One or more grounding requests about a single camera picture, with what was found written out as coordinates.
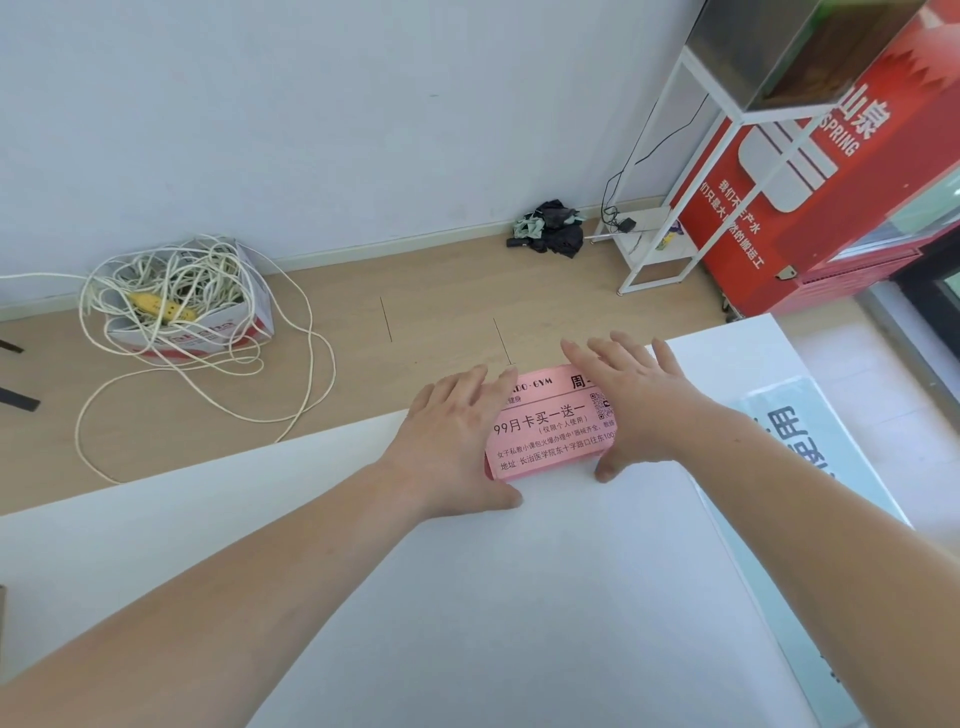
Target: pile of clothes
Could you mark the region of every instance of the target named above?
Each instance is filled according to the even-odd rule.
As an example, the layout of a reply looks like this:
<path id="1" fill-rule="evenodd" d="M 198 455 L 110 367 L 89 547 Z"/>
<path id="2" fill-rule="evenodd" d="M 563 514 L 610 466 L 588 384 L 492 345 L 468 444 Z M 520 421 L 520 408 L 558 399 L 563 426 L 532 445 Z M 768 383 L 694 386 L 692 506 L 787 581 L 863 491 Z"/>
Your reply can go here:
<path id="1" fill-rule="evenodd" d="M 552 200 L 516 221 L 514 236 L 507 241 L 507 247 L 525 245 L 538 253 L 553 251 L 574 257 L 584 247 L 583 223 L 579 210 Z"/>

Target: yellow power strip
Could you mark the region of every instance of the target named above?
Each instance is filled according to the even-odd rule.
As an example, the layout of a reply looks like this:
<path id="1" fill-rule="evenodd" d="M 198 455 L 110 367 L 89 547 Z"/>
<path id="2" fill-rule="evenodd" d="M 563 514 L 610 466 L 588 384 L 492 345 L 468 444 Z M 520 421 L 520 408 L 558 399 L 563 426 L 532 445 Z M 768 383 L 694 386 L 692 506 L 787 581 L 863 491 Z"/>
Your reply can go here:
<path id="1" fill-rule="evenodd" d="M 168 303 L 161 312 L 160 304 L 163 299 L 153 293 L 129 293 L 127 298 L 141 311 L 157 316 L 164 324 L 169 324 L 171 321 L 197 320 L 197 312 L 192 308 L 183 307 L 182 304 Z"/>

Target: forearm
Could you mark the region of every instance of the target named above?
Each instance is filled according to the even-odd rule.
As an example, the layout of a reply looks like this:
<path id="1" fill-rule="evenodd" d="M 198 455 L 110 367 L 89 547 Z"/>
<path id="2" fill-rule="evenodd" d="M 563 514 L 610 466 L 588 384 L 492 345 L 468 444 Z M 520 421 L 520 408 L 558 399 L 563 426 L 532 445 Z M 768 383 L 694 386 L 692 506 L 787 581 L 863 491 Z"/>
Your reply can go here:
<path id="1" fill-rule="evenodd" d="M 877 726 L 960 715 L 960 571 L 946 554 L 718 409 L 681 462 L 780 587 Z"/>
<path id="2" fill-rule="evenodd" d="M 371 466 L 106 619 L 0 692 L 15 726 L 243 726 L 420 522 Z"/>

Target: white tabletop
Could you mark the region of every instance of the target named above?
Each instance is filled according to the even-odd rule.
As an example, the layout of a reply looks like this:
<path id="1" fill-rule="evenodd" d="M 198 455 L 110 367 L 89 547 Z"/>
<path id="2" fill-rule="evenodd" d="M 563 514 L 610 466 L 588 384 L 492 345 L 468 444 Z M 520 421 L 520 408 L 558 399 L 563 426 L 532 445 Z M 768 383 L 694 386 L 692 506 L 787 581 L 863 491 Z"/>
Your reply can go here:
<path id="1" fill-rule="evenodd" d="M 671 345 L 720 401 L 807 374 L 769 316 Z M 0 679 L 373 461 L 401 419 L 0 518 Z M 683 469 L 604 486 L 591 467 L 519 481 L 516 511 L 418 528 L 251 725 L 815 726 Z"/>

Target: stack of pink flyers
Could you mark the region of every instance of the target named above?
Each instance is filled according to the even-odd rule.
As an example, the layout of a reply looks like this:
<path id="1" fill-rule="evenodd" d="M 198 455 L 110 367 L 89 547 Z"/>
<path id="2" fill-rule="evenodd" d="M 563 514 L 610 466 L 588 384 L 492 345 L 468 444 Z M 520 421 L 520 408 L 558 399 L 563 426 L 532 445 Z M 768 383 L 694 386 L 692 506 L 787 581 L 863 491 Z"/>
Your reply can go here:
<path id="1" fill-rule="evenodd" d="M 592 381 L 570 364 L 521 375 L 487 441 L 487 470 L 511 480 L 596 455 L 616 420 Z"/>

